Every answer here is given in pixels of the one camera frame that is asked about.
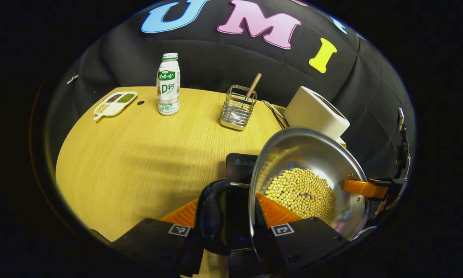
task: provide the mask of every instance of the green bottle label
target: green bottle label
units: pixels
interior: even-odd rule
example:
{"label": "green bottle label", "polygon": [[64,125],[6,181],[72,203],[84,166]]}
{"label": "green bottle label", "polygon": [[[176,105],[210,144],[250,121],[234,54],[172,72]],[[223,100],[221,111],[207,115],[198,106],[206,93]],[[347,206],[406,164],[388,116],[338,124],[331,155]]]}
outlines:
{"label": "green bottle label", "polygon": [[161,81],[175,79],[175,72],[167,70],[160,71],[158,72],[158,79]]}

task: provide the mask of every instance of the blue letter u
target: blue letter u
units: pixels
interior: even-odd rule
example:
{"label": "blue letter u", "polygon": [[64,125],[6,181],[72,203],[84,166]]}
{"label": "blue letter u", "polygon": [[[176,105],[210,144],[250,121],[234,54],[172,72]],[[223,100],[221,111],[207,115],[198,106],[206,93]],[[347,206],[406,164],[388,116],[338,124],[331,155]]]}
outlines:
{"label": "blue letter u", "polygon": [[171,7],[178,5],[178,2],[157,7],[149,12],[149,16],[147,16],[142,24],[141,30],[144,33],[159,33],[183,27],[197,18],[200,10],[207,1],[211,0],[187,0],[187,3],[189,3],[187,10],[185,10],[181,18],[173,21],[163,21],[163,17]]}

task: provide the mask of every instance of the table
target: table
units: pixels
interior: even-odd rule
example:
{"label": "table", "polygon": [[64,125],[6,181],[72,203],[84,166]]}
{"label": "table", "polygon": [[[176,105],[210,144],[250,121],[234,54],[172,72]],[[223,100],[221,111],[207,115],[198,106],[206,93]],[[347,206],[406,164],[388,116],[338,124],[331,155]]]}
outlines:
{"label": "table", "polygon": [[[117,116],[93,121],[102,100],[125,91],[138,96]],[[260,101],[245,130],[223,127],[225,98],[182,88],[180,111],[162,116],[156,87],[115,88],[78,120],[60,150],[56,181],[66,204],[86,227],[115,241],[144,218],[160,219],[198,198],[225,177],[228,153],[258,155],[281,130]],[[226,277],[226,257],[205,251],[196,277]]]}

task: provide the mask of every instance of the wooden tabletop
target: wooden tabletop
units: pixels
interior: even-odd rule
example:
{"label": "wooden tabletop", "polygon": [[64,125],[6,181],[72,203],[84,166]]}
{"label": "wooden tabletop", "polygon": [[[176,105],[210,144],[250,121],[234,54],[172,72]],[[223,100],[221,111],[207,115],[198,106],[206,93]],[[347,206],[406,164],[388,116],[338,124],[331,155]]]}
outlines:
{"label": "wooden tabletop", "polygon": [[[138,96],[117,116],[93,120],[100,102],[125,91]],[[144,218],[160,219],[198,198],[207,184],[225,177],[228,153],[258,155],[281,129],[260,101],[245,130],[223,127],[225,98],[182,88],[180,111],[162,116],[156,87],[114,89],[78,120],[63,143],[56,181],[66,203],[86,227],[115,241]],[[197,277],[226,277],[226,258],[205,251]]]}

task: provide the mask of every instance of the plastic bottle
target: plastic bottle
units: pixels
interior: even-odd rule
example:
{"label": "plastic bottle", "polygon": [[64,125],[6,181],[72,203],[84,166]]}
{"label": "plastic bottle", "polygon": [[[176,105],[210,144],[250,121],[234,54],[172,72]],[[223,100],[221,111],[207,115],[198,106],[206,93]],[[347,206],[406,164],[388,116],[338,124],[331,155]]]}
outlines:
{"label": "plastic bottle", "polygon": [[180,109],[180,66],[178,53],[165,53],[156,77],[158,110],[161,115],[170,116]]}

